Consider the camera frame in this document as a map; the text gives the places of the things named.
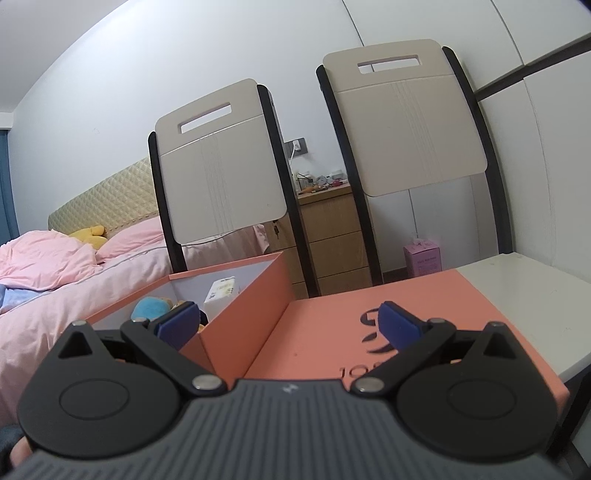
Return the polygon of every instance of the orange box lid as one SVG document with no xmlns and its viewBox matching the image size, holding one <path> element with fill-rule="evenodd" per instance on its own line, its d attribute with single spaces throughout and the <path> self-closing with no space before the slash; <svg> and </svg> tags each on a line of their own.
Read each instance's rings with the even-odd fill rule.
<svg viewBox="0 0 591 480">
<path fill-rule="evenodd" d="M 372 325 L 376 309 L 392 300 L 420 319 L 440 317 L 458 329 L 482 330 L 491 320 L 507 323 L 562 410 L 569 392 L 533 346 L 456 270 L 290 303 L 246 373 L 246 378 L 342 378 L 346 387 L 395 351 Z"/>
</svg>

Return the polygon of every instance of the person's hand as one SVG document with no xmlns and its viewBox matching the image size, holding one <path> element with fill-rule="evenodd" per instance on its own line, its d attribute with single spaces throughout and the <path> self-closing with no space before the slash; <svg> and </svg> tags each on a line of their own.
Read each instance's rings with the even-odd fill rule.
<svg viewBox="0 0 591 480">
<path fill-rule="evenodd" d="M 31 446 L 26 437 L 21 438 L 10 452 L 10 463 L 16 468 L 32 454 Z"/>
</svg>

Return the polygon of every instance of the orange box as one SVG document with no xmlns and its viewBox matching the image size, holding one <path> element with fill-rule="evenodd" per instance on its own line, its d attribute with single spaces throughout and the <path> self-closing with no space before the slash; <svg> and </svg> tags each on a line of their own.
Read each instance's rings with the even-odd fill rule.
<svg viewBox="0 0 591 480">
<path fill-rule="evenodd" d="M 554 394 L 559 410 L 569 392 L 531 344 L 456 270 L 307 300 L 294 300 L 282 253 L 171 275 L 89 319 L 114 328 L 144 296 L 203 303 L 211 284 L 235 276 L 241 292 L 181 350 L 230 386 L 236 379 L 341 378 L 346 387 L 396 351 L 380 334 L 376 310 L 392 300 L 420 319 L 440 317 L 458 329 L 505 322 Z"/>
</svg>

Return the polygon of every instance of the gray gripper base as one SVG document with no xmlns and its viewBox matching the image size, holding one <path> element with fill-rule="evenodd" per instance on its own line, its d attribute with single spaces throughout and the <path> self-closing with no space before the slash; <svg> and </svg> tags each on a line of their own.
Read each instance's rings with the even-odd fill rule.
<svg viewBox="0 0 591 480">
<path fill-rule="evenodd" d="M 384 402 L 354 397 L 339 380 L 241 380 L 223 397 L 192 401 L 169 433 L 140 451 L 93 462 L 37 452 L 8 476 L 9 480 L 566 478 L 541 456 L 476 465 L 433 453 L 400 428 Z"/>
</svg>

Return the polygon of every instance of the white wardrobe door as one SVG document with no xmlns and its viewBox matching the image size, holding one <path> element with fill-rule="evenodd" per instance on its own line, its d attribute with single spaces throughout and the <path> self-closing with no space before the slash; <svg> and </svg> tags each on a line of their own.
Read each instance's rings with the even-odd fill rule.
<svg viewBox="0 0 591 480">
<path fill-rule="evenodd" d="M 515 250 L 552 264 L 554 224 L 544 152 L 524 82 L 480 104 L 495 144 L 508 198 Z"/>
<path fill-rule="evenodd" d="M 524 63 L 591 33 L 591 11 L 579 0 L 492 0 Z"/>
<path fill-rule="evenodd" d="M 490 0 L 345 0 L 366 45 L 432 38 L 454 50 L 478 89 L 521 66 Z"/>
<path fill-rule="evenodd" d="M 591 281 L 591 52 L 526 77 L 556 223 L 553 266 Z"/>
</svg>

